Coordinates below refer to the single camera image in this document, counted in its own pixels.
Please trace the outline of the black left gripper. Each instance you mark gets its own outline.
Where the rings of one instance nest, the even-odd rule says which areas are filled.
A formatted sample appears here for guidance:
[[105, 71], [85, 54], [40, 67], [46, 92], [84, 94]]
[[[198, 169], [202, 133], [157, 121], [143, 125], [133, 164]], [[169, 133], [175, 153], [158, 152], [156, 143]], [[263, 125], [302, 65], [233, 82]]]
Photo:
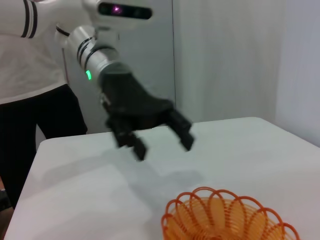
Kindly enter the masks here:
[[128, 67], [114, 63], [99, 75], [98, 85], [106, 99], [110, 128], [119, 148], [132, 148], [139, 161], [145, 159], [147, 148], [134, 130], [145, 130], [166, 124], [179, 137], [186, 151], [190, 151], [195, 138], [190, 133], [192, 124], [168, 99], [150, 94]]

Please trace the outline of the orange woven plastic basket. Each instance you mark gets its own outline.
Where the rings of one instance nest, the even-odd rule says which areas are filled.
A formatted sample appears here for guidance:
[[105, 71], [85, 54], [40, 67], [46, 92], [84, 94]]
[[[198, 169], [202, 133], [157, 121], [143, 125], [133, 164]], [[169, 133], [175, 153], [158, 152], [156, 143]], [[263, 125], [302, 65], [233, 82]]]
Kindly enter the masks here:
[[296, 229], [250, 196], [198, 187], [170, 200], [163, 240], [301, 240]]

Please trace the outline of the white robot head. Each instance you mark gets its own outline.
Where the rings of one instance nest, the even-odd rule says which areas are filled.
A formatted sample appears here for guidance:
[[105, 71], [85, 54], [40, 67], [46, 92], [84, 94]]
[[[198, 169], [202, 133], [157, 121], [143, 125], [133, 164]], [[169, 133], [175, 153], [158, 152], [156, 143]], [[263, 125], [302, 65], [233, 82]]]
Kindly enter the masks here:
[[82, 6], [97, 28], [129, 29], [154, 14], [148, 0], [82, 0]]

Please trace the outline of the dark blurry equipment piece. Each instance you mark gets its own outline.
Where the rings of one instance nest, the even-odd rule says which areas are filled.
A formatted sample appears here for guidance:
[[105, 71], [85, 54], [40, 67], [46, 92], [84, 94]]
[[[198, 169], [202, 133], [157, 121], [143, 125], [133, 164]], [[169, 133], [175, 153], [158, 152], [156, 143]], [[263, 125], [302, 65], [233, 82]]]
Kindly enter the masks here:
[[0, 189], [0, 212], [11, 208], [11, 203], [5, 189]]

